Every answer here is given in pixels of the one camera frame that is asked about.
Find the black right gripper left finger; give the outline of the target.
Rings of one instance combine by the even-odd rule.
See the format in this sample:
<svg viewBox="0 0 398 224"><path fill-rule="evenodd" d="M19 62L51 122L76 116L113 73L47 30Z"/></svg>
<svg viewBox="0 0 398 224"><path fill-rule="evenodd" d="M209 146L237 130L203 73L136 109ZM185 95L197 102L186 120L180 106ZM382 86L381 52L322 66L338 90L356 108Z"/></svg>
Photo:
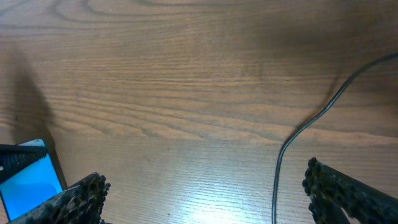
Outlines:
<svg viewBox="0 0 398 224"><path fill-rule="evenodd" d="M94 172L7 224L109 224L101 214L110 187Z"/></svg>

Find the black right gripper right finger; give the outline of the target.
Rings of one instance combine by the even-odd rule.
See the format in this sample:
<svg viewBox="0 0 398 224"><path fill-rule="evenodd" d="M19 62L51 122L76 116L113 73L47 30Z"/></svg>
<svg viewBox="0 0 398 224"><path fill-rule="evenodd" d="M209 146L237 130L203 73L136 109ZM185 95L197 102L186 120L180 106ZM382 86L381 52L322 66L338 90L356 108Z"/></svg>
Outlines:
<svg viewBox="0 0 398 224"><path fill-rule="evenodd" d="M304 191L316 224L397 224L397 199L311 158Z"/></svg>

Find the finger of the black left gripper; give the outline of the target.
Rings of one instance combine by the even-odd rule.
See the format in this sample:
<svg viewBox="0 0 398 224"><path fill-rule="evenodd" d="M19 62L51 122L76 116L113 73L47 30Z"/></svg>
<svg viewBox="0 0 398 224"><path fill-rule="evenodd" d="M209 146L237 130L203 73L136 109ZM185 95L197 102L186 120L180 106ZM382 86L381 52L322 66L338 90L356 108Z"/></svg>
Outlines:
<svg viewBox="0 0 398 224"><path fill-rule="evenodd" d="M1 183L47 155L45 146L1 145Z"/></svg>

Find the blue Galaxy smartphone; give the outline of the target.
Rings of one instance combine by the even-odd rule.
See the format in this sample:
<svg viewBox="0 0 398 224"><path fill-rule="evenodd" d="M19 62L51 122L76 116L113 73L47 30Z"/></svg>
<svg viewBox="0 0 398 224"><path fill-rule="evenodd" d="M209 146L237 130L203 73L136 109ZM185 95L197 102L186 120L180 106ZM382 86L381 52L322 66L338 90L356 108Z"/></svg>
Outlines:
<svg viewBox="0 0 398 224"><path fill-rule="evenodd" d="M1 202L7 219L12 221L67 188L55 151L42 139L21 146L46 148L45 157L1 183Z"/></svg>

